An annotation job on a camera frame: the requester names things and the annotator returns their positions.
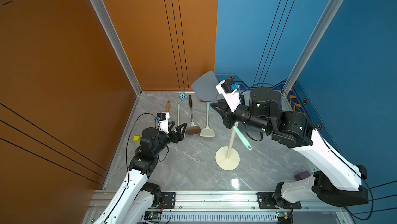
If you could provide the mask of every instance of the beige stand base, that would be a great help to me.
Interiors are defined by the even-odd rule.
[[[229,159],[226,159],[228,147],[221,147],[218,149],[215,155],[216,163],[224,170],[233,170],[235,169],[240,163],[240,155],[239,153],[232,148],[230,151]]]

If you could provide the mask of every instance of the wooden handle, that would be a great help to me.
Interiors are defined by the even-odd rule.
[[[171,101],[168,100],[168,101],[167,101],[166,112],[169,112],[169,111],[170,111],[170,104],[171,104]]]

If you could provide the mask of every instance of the spatula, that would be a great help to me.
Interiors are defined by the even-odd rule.
[[[194,134],[199,134],[201,132],[201,128],[199,126],[196,126],[194,121],[193,121],[193,105],[192,105],[192,96],[189,95],[189,106],[190,106],[190,115],[192,117],[192,123],[188,128],[186,128],[186,134],[187,135],[194,135]]]
[[[201,130],[201,132],[200,132],[200,136],[202,136],[202,137],[214,137],[215,136],[215,131],[212,130],[208,126],[209,115],[210,115],[210,103],[207,102],[207,126],[203,130]]]

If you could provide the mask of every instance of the marble floor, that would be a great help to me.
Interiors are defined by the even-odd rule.
[[[189,102],[181,102],[177,92],[143,92],[138,100],[132,117],[132,123],[144,113],[165,111],[168,100],[171,100],[170,120],[177,120],[177,103],[181,103],[180,122],[191,122]],[[193,99],[193,117],[196,125],[202,129],[206,126],[206,103],[191,93]],[[310,171],[308,160],[301,154],[265,136],[261,142],[252,141],[249,151],[236,136],[234,149],[240,155],[240,164],[231,171],[221,169],[215,162],[216,151],[228,146],[231,130],[222,124],[219,114],[210,109],[210,127],[215,137],[186,135],[183,141],[169,144],[170,151],[163,162],[159,162],[149,182],[161,186],[162,190],[274,190],[278,182],[295,181],[294,175]],[[141,135],[143,129],[153,126],[153,118],[143,116],[132,131],[128,145],[128,163],[134,156],[139,143],[132,141],[133,136]],[[252,137],[259,137],[259,132],[252,132]],[[120,187],[126,174],[127,137],[123,140],[118,154],[114,157],[113,167],[109,170],[107,180],[102,189],[116,190]],[[166,149],[160,153],[163,159]]]

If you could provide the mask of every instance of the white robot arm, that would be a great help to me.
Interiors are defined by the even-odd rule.
[[[368,203],[367,189],[361,186],[362,179],[366,179],[366,168],[353,165],[340,155],[304,114],[282,111],[280,92],[255,88],[246,106],[233,78],[221,81],[216,89],[225,100],[211,106],[222,116],[227,128],[240,122],[266,132],[320,169],[304,180],[278,183],[274,199],[279,207],[289,208],[291,203],[318,198],[338,207]]]
[[[142,132],[141,146],[135,151],[126,177],[112,201],[94,224],[135,224],[151,206],[160,202],[160,186],[147,180],[158,163],[157,155],[170,142],[183,140],[187,124],[168,122],[168,112],[157,113],[159,128],[148,127]]]

